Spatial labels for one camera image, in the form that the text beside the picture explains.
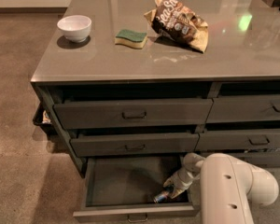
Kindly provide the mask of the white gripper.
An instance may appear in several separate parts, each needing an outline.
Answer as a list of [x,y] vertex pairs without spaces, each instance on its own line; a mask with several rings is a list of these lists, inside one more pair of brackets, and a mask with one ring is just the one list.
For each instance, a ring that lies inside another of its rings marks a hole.
[[173,191],[170,194],[170,198],[174,199],[180,194],[184,193],[185,190],[188,189],[194,181],[199,179],[199,173],[190,172],[186,168],[180,168],[175,172],[175,176],[170,176],[165,180],[163,186],[165,188],[174,187]]

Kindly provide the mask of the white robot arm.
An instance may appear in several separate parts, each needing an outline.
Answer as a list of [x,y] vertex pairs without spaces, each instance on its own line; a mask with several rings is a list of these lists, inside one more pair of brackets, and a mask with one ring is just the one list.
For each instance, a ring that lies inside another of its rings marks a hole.
[[249,204],[267,206],[279,195],[270,172],[223,153],[206,158],[187,154],[164,186],[174,188],[169,197],[175,198],[196,180],[201,189],[202,224],[254,224]]

